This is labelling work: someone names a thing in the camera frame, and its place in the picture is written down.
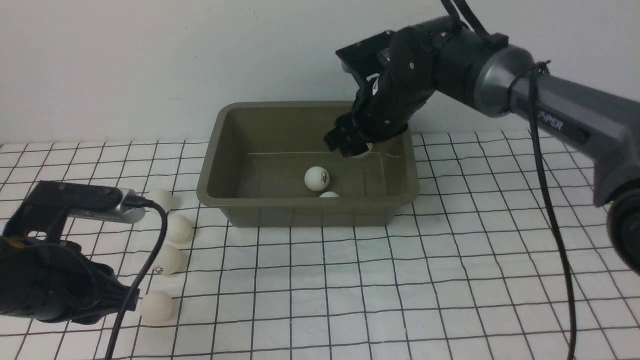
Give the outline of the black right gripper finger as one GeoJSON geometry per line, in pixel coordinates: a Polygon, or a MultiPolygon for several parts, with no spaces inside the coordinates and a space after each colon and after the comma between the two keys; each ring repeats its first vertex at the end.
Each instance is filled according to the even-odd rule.
{"type": "Polygon", "coordinates": [[[351,158],[367,150],[367,143],[362,142],[341,142],[328,140],[327,147],[330,151],[338,151],[343,157],[351,158]]]}

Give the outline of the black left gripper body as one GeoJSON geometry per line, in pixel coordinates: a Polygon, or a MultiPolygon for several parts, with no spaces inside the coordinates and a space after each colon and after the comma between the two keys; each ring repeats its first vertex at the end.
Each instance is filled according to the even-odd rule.
{"type": "Polygon", "coordinates": [[[140,290],[120,283],[114,270],[93,262],[72,243],[1,237],[0,312],[45,323],[96,323],[132,312],[140,290]]]}

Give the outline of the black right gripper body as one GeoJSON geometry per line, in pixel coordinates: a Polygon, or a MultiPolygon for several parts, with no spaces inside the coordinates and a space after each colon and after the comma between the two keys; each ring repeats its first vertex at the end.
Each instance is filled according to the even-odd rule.
{"type": "Polygon", "coordinates": [[[406,132],[409,119],[435,92],[438,50],[432,41],[450,29],[449,20],[429,20],[394,30],[389,63],[381,75],[358,86],[351,109],[324,135],[326,146],[328,141],[376,144],[406,132]]]}

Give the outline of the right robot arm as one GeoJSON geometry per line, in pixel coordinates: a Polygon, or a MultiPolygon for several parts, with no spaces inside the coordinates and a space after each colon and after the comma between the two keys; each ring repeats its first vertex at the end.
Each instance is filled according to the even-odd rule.
{"type": "Polygon", "coordinates": [[[638,102],[553,76],[507,36],[449,16],[387,30],[336,55],[359,89],[350,111],[324,135],[330,151],[356,157],[400,135],[434,92],[488,117],[533,118],[592,160],[593,203],[611,206],[612,247],[639,271],[638,102]]]}

